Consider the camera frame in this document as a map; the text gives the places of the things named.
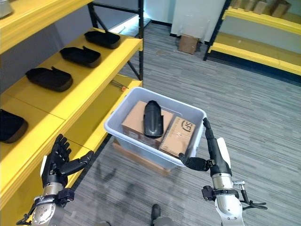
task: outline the shelf board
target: shelf board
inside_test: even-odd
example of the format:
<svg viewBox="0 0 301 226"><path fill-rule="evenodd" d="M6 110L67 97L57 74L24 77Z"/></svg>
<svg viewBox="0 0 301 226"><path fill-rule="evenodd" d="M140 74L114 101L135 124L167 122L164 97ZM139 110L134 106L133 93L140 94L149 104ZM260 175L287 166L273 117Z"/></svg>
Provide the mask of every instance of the shelf board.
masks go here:
<svg viewBox="0 0 301 226"><path fill-rule="evenodd" d="M0 54L59 20L92 2L91 0L15 0L14 12L0 20Z"/></svg>
<svg viewBox="0 0 301 226"><path fill-rule="evenodd" d="M29 82L24 76L6 93L59 118L75 122L142 46L142 40L121 35L120 46L116 49L108 49L87 42L84 35L81 35L67 45L67 47L79 48L82 46L101 53L102 62L98 67L87 68L66 61L59 52L38 66L45 68L54 66L70 73L73 84L68 90L64 92L51 91Z"/></svg>
<svg viewBox="0 0 301 226"><path fill-rule="evenodd" d="M225 11L223 19L225 19L226 16L252 21L301 35L301 16L299 15L286 13L283 18L277 18L269 15L269 8L266 8L264 13L259 15L252 11L245 12L242 8L229 7Z"/></svg>
<svg viewBox="0 0 301 226"><path fill-rule="evenodd" d="M46 68L54 66L70 73L73 85L67 91L59 93L39 87L24 76L1 95L1 107L25 118L29 122L29 129L20 141L11 145L1 143L1 169L9 173L1 171L0 209L42 156L51 150L56 136L65 134L142 47L142 40L121 35L121 45L117 49L106 49L86 42L82 35L68 46L83 45L101 52L102 62L97 68L85 68L68 62L59 53L40 65ZM72 176L70 183L78 175Z"/></svg>
<svg viewBox="0 0 301 226"><path fill-rule="evenodd" d="M45 141L63 124L62 119L5 94L1 108L23 117L28 129L16 142L0 143L0 209L41 161L47 152Z"/></svg>
<svg viewBox="0 0 301 226"><path fill-rule="evenodd" d="M71 160L80 158L89 151L88 149L70 140L68 140L68 142L70 143L70 148L72 149L72 152L70 154ZM24 180L19 189L14 192L7 204L1 210L0 225L14 225L23 217L24 213L28 212L29 208L33 204L33 198L43 193L42 179L40 177L42 159L43 158L39 159L39 162L35 166L35 169ZM69 176L67 187L71 187L79 175L80 172L76 173L76 175L72 174L71 176Z"/></svg>
<svg viewBox="0 0 301 226"><path fill-rule="evenodd" d="M301 75L301 54L220 32L211 50Z"/></svg>
<svg viewBox="0 0 301 226"><path fill-rule="evenodd" d="M90 150L97 150L107 135L103 127L104 122L129 93L131 88L142 85L142 81L123 75L116 75L114 80L129 89L121 91L119 87L109 84L66 132L68 139Z"/></svg>

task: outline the plastic storage bin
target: plastic storage bin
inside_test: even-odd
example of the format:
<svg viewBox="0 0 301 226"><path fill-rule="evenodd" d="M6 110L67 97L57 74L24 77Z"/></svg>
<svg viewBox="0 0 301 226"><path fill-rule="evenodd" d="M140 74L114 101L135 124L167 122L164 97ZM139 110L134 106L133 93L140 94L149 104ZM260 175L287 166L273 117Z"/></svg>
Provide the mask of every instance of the plastic storage bin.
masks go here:
<svg viewBox="0 0 301 226"><path fill-rule="evenodd" d="M120 105L105 122L105 130L108 133L114 135L120 143L120 145L128 151L131 151L143 158L153 161L165 169L170 170L176 166L184 166L179 159L123 134L121 124L139 100L144 101L146 103L150 100L155 100L161 106L161 109L173 112L174 117L180 116L186 120L191 121L196 125L195 131L192 135L187 150L188 156L195 157L198 145L203 134L204 126L202 122L203 118L206 117L206 113L199 108L182 103L180 101L171 99L169 97L163 96L161 94L149 91L141 87L133 88L129 92L129 94L123 99Z"/></svg>

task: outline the black wire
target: black wire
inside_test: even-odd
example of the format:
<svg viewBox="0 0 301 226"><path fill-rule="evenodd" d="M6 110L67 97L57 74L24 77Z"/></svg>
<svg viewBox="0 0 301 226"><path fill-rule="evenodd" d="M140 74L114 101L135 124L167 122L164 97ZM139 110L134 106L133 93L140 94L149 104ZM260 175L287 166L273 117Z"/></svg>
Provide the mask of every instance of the black wire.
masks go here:
<svg viewBox="0 0 301 226"><path fill-rule="evenodd" d="M261 210L267 210L268 209L268 207L264 206L264 205L266 205L265 202L253 203L252 200L249 201L248 196L246 195L246 190L240 190L240 191L241 191L241 194L243 195L243 198L244 198L244 200L240 201L240 202L249 205L247 207L243 207L243 210L252 209L252 208L257 208L257 209L261 209Z"/></svg>
<svg viewBox="0 0 301 226"><path fill-rule="evenodd" d="M262 203L253 203L252 200L250 200L249 203L247 203L247 202L245 202L245 201L240 201L240 202L249 205L249 206L247 206L247 207L243 207L243 210L252 209L252 208L257 208L257 209L261 209L261 210L267 210L267 209L268 209L268 207L264 206L264 205L266 205L265 202L262 202Z"/></svg>

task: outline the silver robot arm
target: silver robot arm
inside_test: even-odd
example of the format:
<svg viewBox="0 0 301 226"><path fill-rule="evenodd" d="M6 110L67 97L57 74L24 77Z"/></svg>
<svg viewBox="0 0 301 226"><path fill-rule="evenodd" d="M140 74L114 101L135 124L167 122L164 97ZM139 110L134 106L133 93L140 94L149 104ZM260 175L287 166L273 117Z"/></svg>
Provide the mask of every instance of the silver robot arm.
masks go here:
<svg viewBox="0 0 301 226"><path fill-rule="evenodd" d="M214 201L215 207L222 219L222 226L245 226L242 212L250 208L266 210L266 203L253 203L249 201L244 188L244 181L232 181L232 171L229 153L223 138L215 139L210 123L207 118L203 119L206 128L205 136L210 155L209 160L187 157L179 154L180 160L192 170L208 171L213 182L211 186L204 186L202 194L205 200ZM239 186L243 201L239 200L238 191L234 186Z"/></svg>
<svg viewBox="0 0 301 226"><path fill-rule="evenodd" d="M89 151L80 159L69 161L71 149L67 138L60 134L49 155L44 156L40 175L43 183L43 195L34 198L34 203L24 218L16 225L59 226L63 219L63 207L74 200L74 192L65 188L68 175L87 166L94 152Z"/></svg>

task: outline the cardboard box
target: cardboard box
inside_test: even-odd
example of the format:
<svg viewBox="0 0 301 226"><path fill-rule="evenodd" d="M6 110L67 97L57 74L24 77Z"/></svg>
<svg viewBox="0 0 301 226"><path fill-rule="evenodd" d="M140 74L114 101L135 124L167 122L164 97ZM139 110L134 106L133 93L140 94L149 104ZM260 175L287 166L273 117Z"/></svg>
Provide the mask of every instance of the cardboard box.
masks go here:
<svg viewBox="0 0 301 226"><path fill-rule="evenodd" d="M192 37L190 35L182 34L179 50L185 53L194 54L198 44L198 38Z"/></svg>
<svg viewBox="0 0 301 226"><path fill-rule="evenodd" d="M277 0L272 6L270 12L273 17L282 17L288 9L291 7L291 4L285 0Z"/></svg>
<svg viewBox="0 0 301 226"><path fill-rule="evenodd" d="M254 13L257 13L257 14L262 14L264 9L266 8L267 6L267 1L266 0L260 0L258 1L258 3L256 4L253 12Z"/></svg>
<svg viewBox="0 0 301 226"><path fill-rule="evenodd" d="M161 110L161 114L163 115L163 136L156 139L146 137L144 135L144 126L143 126L143 116L144 116L144 109L146 104L147 104L146 102L139 101L133 107L133 109L127 115L126 119L121 124L123 133L135 140L139 140L142 143L145 143L151 147L159 149L159 146L163 140L163 137L168 129L168 126L174 114L165 110Z"/></svg>
<svg viewBox="0 0 301 226"><path fill-rule="evenodd" d="M161 144L160 150L179 158L179 153L185 153L195 129L195 124L176 117Z"/></svg>
<svg viewBox="0 0 301 226"><path fill-rule="evenodd" d="M231 5L232 5L233 8L239 8L240 5L241 5L241 0L233 0L231 2Z"/></svg>
<svg viewBox="0 0 301 226"><path fill-rule="evenodd" d="M254 8L256 1L255 0L249 0L248 2L246 2L245 4L245 12L249 12L252 11Z"/></svg>

